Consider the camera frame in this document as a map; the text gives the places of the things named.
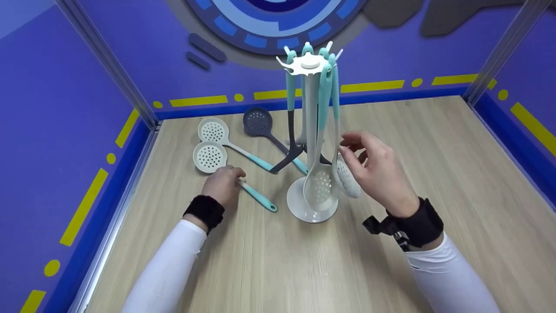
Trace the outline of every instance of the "person's left hand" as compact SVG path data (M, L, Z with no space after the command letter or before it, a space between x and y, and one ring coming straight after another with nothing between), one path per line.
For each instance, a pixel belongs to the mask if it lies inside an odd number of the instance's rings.
M226 207L236 200L239 194L239 186L236 184L238 177L245 177L241 168L227 165L219 168L211 174L203 185L202 195L208 195Z

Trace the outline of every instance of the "white sleeve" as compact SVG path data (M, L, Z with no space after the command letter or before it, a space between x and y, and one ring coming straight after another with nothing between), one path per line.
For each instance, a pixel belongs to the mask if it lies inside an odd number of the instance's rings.
M435 313L498 313L481 278L444 233L429 251L406 252L417 286Z
M206 237L198 226L181 220L135 282L122 311L173 312Z

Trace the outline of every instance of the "purple wall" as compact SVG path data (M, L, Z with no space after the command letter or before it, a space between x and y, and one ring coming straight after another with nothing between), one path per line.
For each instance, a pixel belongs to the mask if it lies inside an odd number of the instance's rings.
M134 131L123 148L115 141L132 107L56 6L0 39L0 95L0 307L19 312L37 290L28 305L40 304L42 311L122 165ZM70 246L60 244L101 168L108 177L77 237ZM45 270L51 260L59 261L58 271Z
M226 95L228 103L212 107L258 104L265 100L254 100L254 92L285 88L281 70L256 69L228 60L222 65L213 63L206 72L187 62L185 52L194 50L188 44L189 32L164 1L80 3L147 102L162 104L162 108L153 108L161 117L171 117L162 113L199 109L172 107L172 99ZM369 23L344 47L340 83L405 80L404 87L393 92L446 88L431 86L434 77L477 73L519 9L485 9L445 37L423 38L419 26L428 3L399 28L381 30ZM422 85L412 87L411 82L418 78L423 79ZM235 94L244 99L234 100Z
M500 106L527 138L556 166L552 154L511 112L520 102L552 134L556 134L556 12L544 12L508 62L496 76L498 84L487 94ZM506 90L505 100L498 98Z

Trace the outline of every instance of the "metal frame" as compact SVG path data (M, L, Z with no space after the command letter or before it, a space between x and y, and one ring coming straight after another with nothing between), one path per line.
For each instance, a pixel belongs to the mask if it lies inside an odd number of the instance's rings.
M487 90L491 80L506 64L515 49L533 28L552 0L527 0L494 47L475 81L469 86L463 99L470 107L475 106Z
M160 121L131 78L125 72L120 62L118 62L116 56L108 47L108 44L102 39L102 36L86 15L81 5L76 0L56 0L56 3L69 22L74 26L75 30L81 35L83 40L89 45L89 48L91 48L99 61L104 65L105 69L114 79L114 82L128 98L131 105L139 112L139 115L143 118L148 128L151 131L155 130Z
M123 192L122 198L116 207L116 211L112 216L110 224L108 225L108 229L102 239L100 246L98 247L97 253L85 278L81 282L81 286L77 292L75 299L73 300L73 304L68 310L68 312L80 312L83 313L87 310L87 305L91 300L93 292L95 291L95 287L97 286L98 280L102 274L102 270L108 260L108 255L112 250L112 246L114 245L114 241L118 236L118 232L120 231L120 227L123 223L123 218L125 217L127 210L130 206L131 199L135 194L135 190L137 188L137 184L141 175L143 174L143 170L145 169L145 165L147 164L147 160L149 155L151 154L152 148L155 144L156 138L158 136L158 130L152 131L148 138L145 146L143 147L143 151L141 151L141 155L139 156L139 160L133 169L131 174L130 180L126 185L126 189Z

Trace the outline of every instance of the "wrist strap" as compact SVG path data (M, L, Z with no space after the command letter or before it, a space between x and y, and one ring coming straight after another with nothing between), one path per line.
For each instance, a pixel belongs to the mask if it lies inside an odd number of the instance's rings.
M408 251L409 246L420 248L440 237L444 231L444 222L430 201L422 198L419 198L417 212L408 218L388 214L382 222L379 222L374 216L370 216L363 222L363 226L371 234L383 233L394 236L404 251Z
M195 216L207 225L207 234L209 234L213 228L222 222L224 207L212 197L198 195L193 198L183 215L186 214Z

